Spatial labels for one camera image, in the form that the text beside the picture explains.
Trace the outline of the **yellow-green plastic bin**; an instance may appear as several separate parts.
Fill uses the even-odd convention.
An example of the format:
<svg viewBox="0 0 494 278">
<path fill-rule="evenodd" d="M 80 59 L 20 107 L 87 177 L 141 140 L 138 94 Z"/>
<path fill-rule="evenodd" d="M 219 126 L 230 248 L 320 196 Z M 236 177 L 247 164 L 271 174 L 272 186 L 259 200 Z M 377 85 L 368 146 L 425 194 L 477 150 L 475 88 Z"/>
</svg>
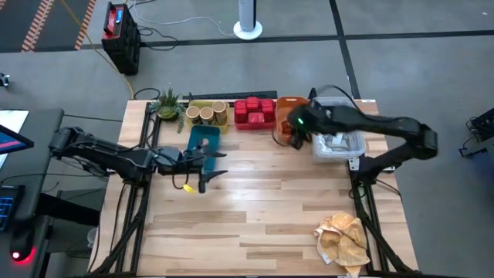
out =
<svg viewBox="0 0 494 278">
<path fill-rule="evenodd" d="M 198 107 L 199 109 L 202 109 L 204 107 L 212 108 L 214 103 L 215 103 L 214 101 L 210 101 L 210 100 L 191 100 L 188 103 L 188 106 L 189 107 Z M 230 113 L 231 113 L 230 104 L 225 102 L 225 122 L 224 122 L 224 124 L 218 124 L 215 117 L 213 117 L 214 121 L 211 123 L 211 126 L 217 127 L 221 131 L 222 134 L 226 134 L 228 132 L 228 127 L 229 127 L 230 120 L 231 120 Z"/>
</svg>

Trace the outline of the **blue plastic bin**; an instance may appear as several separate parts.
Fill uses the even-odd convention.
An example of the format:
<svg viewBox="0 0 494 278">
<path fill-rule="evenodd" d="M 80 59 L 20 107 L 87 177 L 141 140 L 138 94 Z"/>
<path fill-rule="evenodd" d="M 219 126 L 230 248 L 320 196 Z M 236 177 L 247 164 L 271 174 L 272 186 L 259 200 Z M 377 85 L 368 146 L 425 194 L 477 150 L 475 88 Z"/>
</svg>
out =
<svg viewBox="0 0 494 278">
<path fill-rule="evenodd" d="M 195 125 L 191 129 L 191 134 L 188 141 L 188 151 L 198 151 L 199 154 L 205 154 L 205 152 L 217 152 L 219 149 L 220 130 L 213 126 Z M 202 138 L 209 140 L 209 145 L 206 148 L 198 148 L 198 142 Z M 215 170 L 216 158 L 204 158 L 202 161 L 203 166 L 201 168 L 202 173 L 208 173 Z"/>
</svg>

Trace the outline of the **white tower fan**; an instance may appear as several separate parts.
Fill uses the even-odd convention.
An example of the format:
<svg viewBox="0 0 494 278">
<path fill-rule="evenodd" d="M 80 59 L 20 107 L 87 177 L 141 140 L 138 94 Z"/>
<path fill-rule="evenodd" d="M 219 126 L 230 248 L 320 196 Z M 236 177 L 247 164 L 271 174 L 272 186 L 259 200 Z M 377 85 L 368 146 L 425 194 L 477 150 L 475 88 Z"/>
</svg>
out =
<svg viewBox="0 0 494 278">
<path fill-rule="evenodd" d="M 242 40 L 254 40 L 262 34 L 262 24 L 257 20 L 257 1 L 239 0 L 239 20 L 233 27 L 234 35 Z"/>
</svg>

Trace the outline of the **clear plastic storage bin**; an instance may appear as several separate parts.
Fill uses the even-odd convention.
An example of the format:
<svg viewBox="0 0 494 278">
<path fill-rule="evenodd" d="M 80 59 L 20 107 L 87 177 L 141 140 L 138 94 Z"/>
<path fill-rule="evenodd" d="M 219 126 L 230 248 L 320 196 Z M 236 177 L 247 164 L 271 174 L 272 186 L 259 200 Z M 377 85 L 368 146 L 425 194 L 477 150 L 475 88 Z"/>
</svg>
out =
<svg viewBox="0 0 494 278">
<path fill-rule="evenodd" d="M 349 134 L 354 136 L 355 141 L 358 143 L 357 151 L 348 151 L 348 152 L 324 152 L 320 149 L 318 138 L 320 135 L 327 134 L 313 134 L 312 135 L 312 145 L 313 145 L 313 160 L 317 164 L 323 163 L 333 163 L 333 162 L 341 162 L 346 161 L 351 158 L 360 157 L 366 149 L 366 144 L 364 141 L 364 134 L 361 131 L 352 131 L 344 134 Z"/>
</svg>

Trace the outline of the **black crate with red top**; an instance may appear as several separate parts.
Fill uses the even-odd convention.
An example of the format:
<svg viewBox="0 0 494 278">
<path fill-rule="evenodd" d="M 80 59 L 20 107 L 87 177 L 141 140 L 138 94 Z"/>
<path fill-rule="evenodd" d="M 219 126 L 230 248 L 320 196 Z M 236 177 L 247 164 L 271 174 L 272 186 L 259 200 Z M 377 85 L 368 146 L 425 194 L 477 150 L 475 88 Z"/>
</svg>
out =
<svg viewBox="0 0 494 278">
<path fill-rule="evenodd" d="M 126 4 L 107 3 L 101 43 L 119 73 L 138 74 L 140 31 Z"/>
</svg>

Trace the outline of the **lit desk monitor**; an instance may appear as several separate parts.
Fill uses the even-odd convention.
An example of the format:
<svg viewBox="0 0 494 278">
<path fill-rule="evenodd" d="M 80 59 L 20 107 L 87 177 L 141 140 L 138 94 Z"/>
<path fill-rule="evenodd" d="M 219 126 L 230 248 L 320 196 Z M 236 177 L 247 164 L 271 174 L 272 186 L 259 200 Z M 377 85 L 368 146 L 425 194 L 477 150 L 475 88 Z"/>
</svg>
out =
<svg viewBox="0 0 494 278">
<path fill-rule="evenodd" d="M 27 119 L 27 110 L 0 110 L 0 154 L 34 147 L 34 142 L 19 132 Z"/>
</svg>

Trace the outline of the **red-lid smoked paprika tin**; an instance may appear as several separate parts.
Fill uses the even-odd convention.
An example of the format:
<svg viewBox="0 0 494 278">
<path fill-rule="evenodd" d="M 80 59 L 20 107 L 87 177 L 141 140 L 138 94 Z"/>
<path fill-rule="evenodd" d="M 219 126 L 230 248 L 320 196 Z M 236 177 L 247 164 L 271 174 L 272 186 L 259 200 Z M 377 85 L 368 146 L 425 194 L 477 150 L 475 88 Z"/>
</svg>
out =
<svg viewBox="0 0 494 278">
<path fill-rule="evenodd" d="M 263 99 L 261 100 L 261 110 L 264 115 L 265 122 L 274 122 L 275 121 L 275 103 L 271 99 Z"/>
<path fill-rule="evenodd" d="M 257 97 L 249 97 L 246 100 L 246 108 L 248 112 L 248 123 L 250 125 L 260 125 L 265 122 L 262 105 Z"/>
<path fill-rule="evenodd" d="M 235 101 L 235 122 L 237 124 L 246 124 L 248 121 L 248 109 L 245 100 Z"/>
</svg>

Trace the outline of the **black power strip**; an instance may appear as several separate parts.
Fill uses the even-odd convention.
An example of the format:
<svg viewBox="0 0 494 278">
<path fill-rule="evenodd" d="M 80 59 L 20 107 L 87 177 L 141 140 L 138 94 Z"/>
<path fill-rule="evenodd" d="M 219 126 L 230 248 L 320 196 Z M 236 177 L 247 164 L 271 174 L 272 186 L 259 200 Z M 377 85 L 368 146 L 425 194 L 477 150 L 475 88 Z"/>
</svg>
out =
<svg viewBox="0 0 494 278">
<path fill-rule="evenodd" d="M 189 93 L 183 96 L 183 100 L 238 100 L 248 97 L 257 97 L 260 99 L 277 99 L 278 93 L 276 90 L 254 91 L 254 92 L 238 92 L 238 93 L 210 93 L 210 94 L 193 94 Z"/>
</svg>

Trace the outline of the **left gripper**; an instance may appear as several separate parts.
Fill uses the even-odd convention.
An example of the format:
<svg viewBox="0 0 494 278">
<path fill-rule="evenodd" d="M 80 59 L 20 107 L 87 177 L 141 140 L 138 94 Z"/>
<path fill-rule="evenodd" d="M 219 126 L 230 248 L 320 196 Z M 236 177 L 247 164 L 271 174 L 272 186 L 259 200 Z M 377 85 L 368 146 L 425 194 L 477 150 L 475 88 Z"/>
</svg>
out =
<svg viewBox="0 0 494 278">
<path fill-rule="evenodd" d="M 180 151 L 175 147 L 168 146 L 154 149 L 154 163 L 157 167 L 157 173 L 162 176 L 171 176 L 171 183 L 178 190 L 185 190 L 190 175 L 197 174 L 199 177 L 198 191 L 205 193 L 205 184 L 207 181 L 228 172 L 228 170 L 211 171 L 203 176 L 205 156 L 208 158 L 223 158 L 227 154 L 219 152 L 205 152 L 205 154 L 202 154 L 198 150 Z M 185 175 L 183 185 L 177 184 L 175 181 L 176 175 Z"/>
</svg>

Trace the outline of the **yellow cloth towel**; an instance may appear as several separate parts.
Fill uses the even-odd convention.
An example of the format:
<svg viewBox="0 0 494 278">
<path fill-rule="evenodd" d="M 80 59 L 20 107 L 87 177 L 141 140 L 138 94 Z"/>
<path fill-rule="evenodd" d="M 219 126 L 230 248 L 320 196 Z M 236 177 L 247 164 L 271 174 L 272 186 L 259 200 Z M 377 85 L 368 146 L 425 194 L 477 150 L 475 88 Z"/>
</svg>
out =
<svg viewBox="0 0 494 278">
<path fill-rule="evenodd" d="M 360 271 L 371 259 L 367 255 L 367 236 L 358 217 L 337 212 L 326 217 L 313 231 L 316 251 L 325 264 L 336 263 L 350 278 L 360 278 Z"/>
</svg>

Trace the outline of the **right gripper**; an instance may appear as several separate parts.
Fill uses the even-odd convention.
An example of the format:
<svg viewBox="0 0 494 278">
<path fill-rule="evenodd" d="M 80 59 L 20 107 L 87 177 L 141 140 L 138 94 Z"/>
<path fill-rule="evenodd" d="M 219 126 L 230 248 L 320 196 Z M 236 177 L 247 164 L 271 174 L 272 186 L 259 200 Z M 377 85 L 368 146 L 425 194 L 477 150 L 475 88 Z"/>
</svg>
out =
<svg viewBox="0 0 494 278">
<path fill-rule="evenodd" d="M 290 133 L 289 145 L 296 150 L 301 148 L 301 140 L 311 143 L 310 134 L 332 133 L 326 110 L 315 102 L 294 107 L 289 112 L 287 120 L 293 128 Z"/>
</svg>

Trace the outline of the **orange plastic bin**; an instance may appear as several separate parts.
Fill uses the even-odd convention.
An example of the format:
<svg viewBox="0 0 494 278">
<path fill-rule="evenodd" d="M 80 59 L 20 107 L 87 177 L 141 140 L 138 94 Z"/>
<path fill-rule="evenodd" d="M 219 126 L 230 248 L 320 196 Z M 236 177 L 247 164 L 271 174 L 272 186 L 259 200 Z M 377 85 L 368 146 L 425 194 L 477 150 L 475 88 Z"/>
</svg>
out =
<svg viewBox="0 0 494 278">
<path fill-rule="evenodd" d="M 294 107 L 308 104 L 303 97 L 280 97 L 276 101 L 276 139 L 281 144 L 288 144 L 292 128 L 288 123 L 288 115 Z"/>
</svg>

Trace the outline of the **pink plastic bin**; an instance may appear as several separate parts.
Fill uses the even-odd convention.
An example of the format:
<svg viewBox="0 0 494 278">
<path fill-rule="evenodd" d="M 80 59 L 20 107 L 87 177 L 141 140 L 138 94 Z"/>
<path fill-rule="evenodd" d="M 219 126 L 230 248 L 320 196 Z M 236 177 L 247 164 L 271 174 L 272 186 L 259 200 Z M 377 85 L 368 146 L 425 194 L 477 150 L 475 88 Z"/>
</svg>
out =
<svg viewBox="0 0 494 278">
<path fill-rule="evenodd" d="M 276 117 L 274 122 L 264 122 L 263 124 L 260 125 L 250 125 L 247 121 L 246 124 L 237 124 L 235 122 L 235 126 L 237 127 L 238 130 L 262 130 L 262 129 L 272 129 L 274 128 L 276 123 Z"/>
</svg>

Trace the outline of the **black mouse with red light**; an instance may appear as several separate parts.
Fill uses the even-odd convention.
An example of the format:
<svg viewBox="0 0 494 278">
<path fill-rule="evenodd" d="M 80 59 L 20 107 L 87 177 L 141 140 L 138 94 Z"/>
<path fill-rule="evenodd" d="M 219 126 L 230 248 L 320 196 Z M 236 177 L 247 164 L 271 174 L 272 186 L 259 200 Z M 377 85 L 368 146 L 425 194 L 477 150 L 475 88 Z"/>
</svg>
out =
<svg viewBox="0 0 494 278">
<path fill-rule="evenodd" d="M 9 254 L 15 263 L 28 263 L 35 252 L 34 228 L 20 228 L 12 233 Z"/>
</svg>

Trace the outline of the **black side desk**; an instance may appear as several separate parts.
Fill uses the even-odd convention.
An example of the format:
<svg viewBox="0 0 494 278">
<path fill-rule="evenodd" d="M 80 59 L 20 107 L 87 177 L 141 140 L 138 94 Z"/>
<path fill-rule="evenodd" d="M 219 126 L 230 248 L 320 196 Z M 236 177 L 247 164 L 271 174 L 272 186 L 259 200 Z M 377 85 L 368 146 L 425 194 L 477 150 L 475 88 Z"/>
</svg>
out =
<svg viewBox="0 0 494 278">
<path fill-rule="evenodd" d="M 0 167 L 0 184 L 22 185 L 24 191 L 15 210 L 15 221 L 33 216 L 47 172 L 49 143 L 59 129 L 64 111 L 61 109 L 31 110 L 19 134 L 34 142 L 34 147 L 7 155 Z"/>
</svg>

